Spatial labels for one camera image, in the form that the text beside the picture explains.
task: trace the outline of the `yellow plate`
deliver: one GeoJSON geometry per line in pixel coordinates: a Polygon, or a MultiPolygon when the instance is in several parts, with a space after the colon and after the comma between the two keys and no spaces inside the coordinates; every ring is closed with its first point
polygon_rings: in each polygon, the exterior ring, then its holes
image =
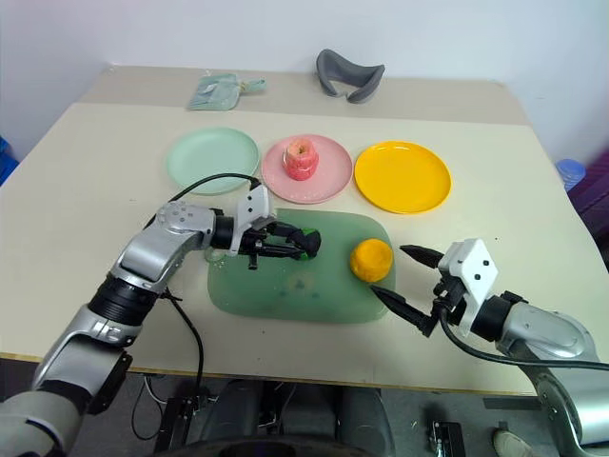
{"type": "Polygon", "coordinates": [[[355,164],[355,182],[371,203],[414,214],[440,205],[450,193],[444,162],[423,146],[385,141],[366,149],[355,164]]]}

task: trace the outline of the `pink plate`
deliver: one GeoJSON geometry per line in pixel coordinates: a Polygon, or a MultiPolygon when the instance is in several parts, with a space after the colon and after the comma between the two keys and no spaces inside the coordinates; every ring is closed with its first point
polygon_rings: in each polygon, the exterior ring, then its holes
{"type": "Polygon", "coordinates": [[[336,141],[321,135],[284,138],[268,150],[263,161],[263,179],[276,195],[292,203],[314,204],[329,200],[349,184],[353,162],[336,141]],[[290,178],[284,170],[284,151],[297,138],[308,138],[320,155],[317,170],[305,181],[290,178]]]}

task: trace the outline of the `gray neck pillow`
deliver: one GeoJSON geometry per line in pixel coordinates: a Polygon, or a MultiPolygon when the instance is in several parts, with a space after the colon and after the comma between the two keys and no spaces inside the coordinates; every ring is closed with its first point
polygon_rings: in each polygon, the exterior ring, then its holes
{"type": "Polygon", "coordinates": [[[323,50],[317,56],[317,75],[326,94],[332,97],[340,96],[330,80],[341,81],[359,88],[347,95],[346,99],[350,103],[365,102],[381,83],[383,73],[384,65],[376,67],[355,65],[333,50],[323,50]]]}

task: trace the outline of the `white wall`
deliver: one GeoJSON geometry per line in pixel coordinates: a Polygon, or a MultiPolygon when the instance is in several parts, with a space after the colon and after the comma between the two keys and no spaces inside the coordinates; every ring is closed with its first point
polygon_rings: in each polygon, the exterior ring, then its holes
{"type": "Polygon", "coordinates": [[[507,83],[554,158],[609,142],[606,0],[0,0],[0,132],[25,156],[107,62],[507,83]]]}

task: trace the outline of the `blue container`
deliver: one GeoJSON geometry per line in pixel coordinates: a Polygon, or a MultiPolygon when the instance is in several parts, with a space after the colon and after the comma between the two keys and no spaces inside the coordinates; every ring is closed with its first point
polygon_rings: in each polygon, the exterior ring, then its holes
{"type": "Polygon", "coordinates": [[[568,192],[586,175],[586,167],[577,160],[562,159],[556,163],[564,189],[568,192]]]}
{"type": "Polygon", "coordinates": [[[9,148],[9,143],[0,136],[0,186],[19,165],[19,162],[9,156],[9,148]]]}

